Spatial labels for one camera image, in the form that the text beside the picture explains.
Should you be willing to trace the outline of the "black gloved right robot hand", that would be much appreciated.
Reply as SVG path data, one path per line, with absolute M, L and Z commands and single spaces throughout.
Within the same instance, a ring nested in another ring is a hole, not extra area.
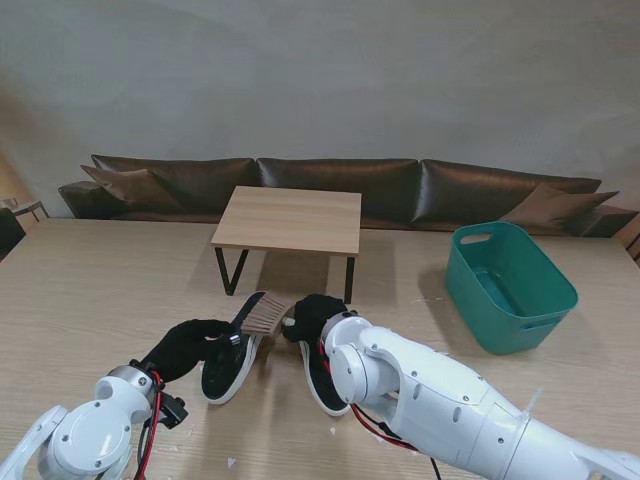
M 290 342 L 304 341 L 315 345 L 327 321 L 346 311 L 347 306 L 341 299 L 321 294 L 307 295 L 295 304 L 294 324 L 285 326 L 282 334 Z

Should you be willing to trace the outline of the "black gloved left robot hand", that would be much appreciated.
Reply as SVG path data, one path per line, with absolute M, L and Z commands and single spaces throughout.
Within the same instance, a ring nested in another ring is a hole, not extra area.
M 169 383 L 193 370 L 199 362 L 208 363 L 209 380 L 230 380 L 242 366 L 239 355 L 246 350 L 247 336 L 231 323 L 193 319 L 172 327 L 140 361 L 151 365 Z

